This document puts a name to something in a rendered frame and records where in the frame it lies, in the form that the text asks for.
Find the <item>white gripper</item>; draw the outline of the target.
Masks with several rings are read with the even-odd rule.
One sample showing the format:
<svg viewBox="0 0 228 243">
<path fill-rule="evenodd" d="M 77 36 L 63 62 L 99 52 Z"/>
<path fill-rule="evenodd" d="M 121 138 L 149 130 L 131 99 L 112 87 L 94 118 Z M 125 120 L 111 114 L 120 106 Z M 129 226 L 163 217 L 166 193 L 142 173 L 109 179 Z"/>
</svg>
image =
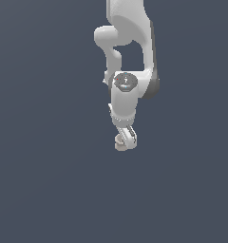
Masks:
<svg viewBox="0 0 228 243">
<path fill-rule="evenodd" d="M 118 127 L 119 134 L 115 137 L 115 149 L 124 151 L 137 146 L 137 135 L 131 125 L 126 128 Z"/>
</svg>

